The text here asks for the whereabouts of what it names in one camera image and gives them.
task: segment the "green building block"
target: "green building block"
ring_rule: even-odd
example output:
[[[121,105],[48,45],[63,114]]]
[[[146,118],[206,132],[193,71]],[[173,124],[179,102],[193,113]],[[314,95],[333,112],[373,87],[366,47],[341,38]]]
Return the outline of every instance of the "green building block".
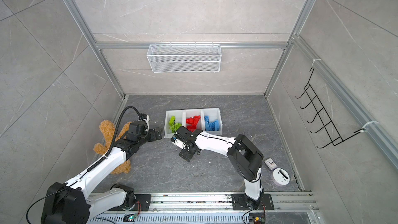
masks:
[[[176,117],[174,116],[170,118],[169,125],[170,125],[169,129],[172,130],[172,132],[176,132],[177,129],[182,126],[181,123],[176,123]]]

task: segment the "teddy bear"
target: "teddy bear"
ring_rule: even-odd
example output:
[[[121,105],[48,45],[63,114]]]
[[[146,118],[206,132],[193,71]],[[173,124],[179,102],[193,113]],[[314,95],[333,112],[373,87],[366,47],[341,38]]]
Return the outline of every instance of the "teddy bear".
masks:
[[[131,122],[126,123],[122,130],[119,132],[119,134],[117,135],[116,140],[120,139],[120,137],[129,129],[129,125]],[[103,155],[105,154],[109,147],[111,146],[111,142],[112,142],[112,138],[113,138],[113,134],[115,133],[115,125],[111,122],[111,121],[102,121],[101,124],[99,125],[99,129],[102,132],[103,137],[105,138],[105,146],[97,143],[94,146],[94,151],[97,154]],[[122,163],[121,165],[117,166],[112,172],[112,175],[117,175],[120,174],[122,172],[128,174],[130,172],[131,169],[131,163],[130,163],[130,159],[127,159],[124,163]]]

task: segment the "ventilation grille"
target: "ventilation grille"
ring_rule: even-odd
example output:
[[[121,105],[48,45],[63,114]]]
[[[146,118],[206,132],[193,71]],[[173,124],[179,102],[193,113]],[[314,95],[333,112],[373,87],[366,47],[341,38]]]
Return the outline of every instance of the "ventilation grille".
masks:
[[[216,44],[154,44],[147,53],[155,73],[219,72],[221,47]]]
[[[126,214],[100,214],[99,218],[108,219],[117,224],[135,223],[135,224],[188,224],[188,223],[231,223],[241,224],[243,213],[141,213],[134,221],[124,222],[123,217]],[[249,222],[248,215],[244,217],[245,223]],[[88,224],[105,224],[109,221],[102,219],[91,219]]]

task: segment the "blue building block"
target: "blue building block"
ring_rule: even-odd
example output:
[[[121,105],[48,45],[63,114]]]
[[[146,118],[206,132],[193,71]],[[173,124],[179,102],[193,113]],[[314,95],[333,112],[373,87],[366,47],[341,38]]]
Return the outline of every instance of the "blue building block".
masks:
[[[205,116],[205,130],[206,131],[219,131],[220,130],[220,123],[218,119],[214,122],[209,122],[209,117]]]

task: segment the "storage bin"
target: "storage bin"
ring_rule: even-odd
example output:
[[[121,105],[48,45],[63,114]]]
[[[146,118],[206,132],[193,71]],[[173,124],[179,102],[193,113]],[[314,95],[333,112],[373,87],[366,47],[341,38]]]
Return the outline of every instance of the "storage bin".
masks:
[[[221,121],[220,108],[203,108],[202,113],[203,113],[203,117],[201,117],[201,119],[202,119],[203,127],[205,127],[205,116],[209,117],[209,122],[214,122],[215,120],[218,120],[218,123],[220,125],[220,130],[206,131],[206,132],[213,134],[213,135],[222,135],[222,121]]]
[[[196,129],[206,131],[205,129],[205,116],[209,117],[209,122],[218,120],[220,129],[218,131],[207,131],[213,135],[222,135],[222,120],[220,108],[203,108],[203,109],[183,109],[183,110],[170,110],[166,111],[166,118],[164,123],[164,137],[171,138],[174,133],[169,129],[169,121],[171,117],[176,118],[176,123],[181,123],[184,127],[187,127],[186,119],[193,116],[200,116],[200,120],[196,125]]]
[[[200,116],[199,122],[196,124],[196,129],[200,130],[205,130],[205,126],[202,125],[202,118],[203,118],[203,113],[202,109],[186,109],[185,110],[185,121],[187,118],[194,117],[194,116]]]
[[[164,120],[164,137],[165,138],[171,138],[174,133],[170,129],[169,121],[171,117],[174,116],[176,118],[176,123],[181,123],[183,126],[186,126],[185,124],[185,110],[171,110],[171,111],[166,111],[166,119]]]
[[[219,72],[221,47],[217,44],[153,44],[147,52],[154,73]]]

